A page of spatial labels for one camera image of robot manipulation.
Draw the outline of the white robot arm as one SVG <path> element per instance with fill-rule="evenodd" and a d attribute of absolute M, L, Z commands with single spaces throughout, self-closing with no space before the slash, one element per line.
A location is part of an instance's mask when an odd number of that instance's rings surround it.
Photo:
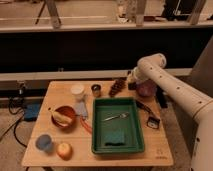
<path fill-rule="evenodd" d="M 164 70 L 162 53 L 142 57 L 127 78 L 144 83 L 151 79 L 198 124 L 190 171 L 213 171 L 213 98 Z"/>

